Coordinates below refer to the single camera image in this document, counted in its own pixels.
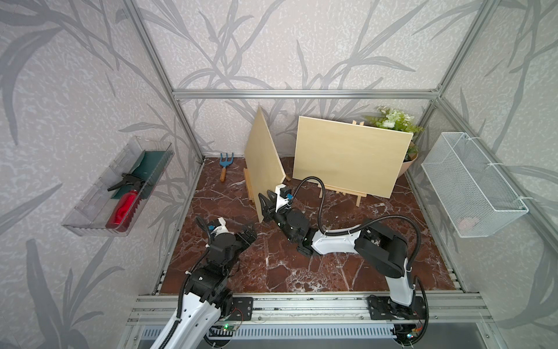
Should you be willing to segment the plywood board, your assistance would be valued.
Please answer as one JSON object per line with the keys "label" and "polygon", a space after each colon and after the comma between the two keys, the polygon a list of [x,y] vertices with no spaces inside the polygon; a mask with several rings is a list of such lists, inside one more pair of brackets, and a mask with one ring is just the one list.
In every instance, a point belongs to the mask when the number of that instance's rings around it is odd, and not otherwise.
{"label": "plywood board", "polygon": [[389,198],[412,135],[388,129],[300,116],[293,177]]}
{"label": "plywood board", "polygon": [[[244,151],[247,168],[264,167],[284,171],[262,108],[259,106]],[[258,221],[262,222],[260,205],[256,206]]]}

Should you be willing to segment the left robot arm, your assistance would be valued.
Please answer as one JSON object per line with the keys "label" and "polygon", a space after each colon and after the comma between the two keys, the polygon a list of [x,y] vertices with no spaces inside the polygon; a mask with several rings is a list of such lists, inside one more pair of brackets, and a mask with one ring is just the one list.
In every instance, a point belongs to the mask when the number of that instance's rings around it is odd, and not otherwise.
{"label": "left robot arm", "polygon": [[197,348],[209,338],[210,329],[234,311],[228,279],[257,234],[247,226],[231,233],[224,218],[206,222],[197,217],[196,224],[207,235],[206,250],[186,272],[177,308],[152,348]]}

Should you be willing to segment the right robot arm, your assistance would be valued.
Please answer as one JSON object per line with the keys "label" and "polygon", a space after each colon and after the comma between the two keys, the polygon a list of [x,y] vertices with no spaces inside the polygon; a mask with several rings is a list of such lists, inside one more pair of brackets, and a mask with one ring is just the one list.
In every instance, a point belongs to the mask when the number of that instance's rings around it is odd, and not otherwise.
{"label": "right robot arm", "polygon": [[[304,213],[291,207],[294,197],[290,189],[286,189],[285,193],[269,190],[266,195],[260,193],[258,197],[263,221],[275,221],[286,238],[297,245],[299,253],[306,257],[315,254],[358,254],[385,277],[389,297],[368,298],[371,318],[411,320],[426,315],[426,298],[416,296],[416,283],[411,281],[412,264],[421,246],[421,229],[412,219],[386,215],[355,227],[323,232],[313,228]],[[408,240],[383,225],[384,220],[402,220],[414,229],[416,243],[411,254],[408,254]]]}

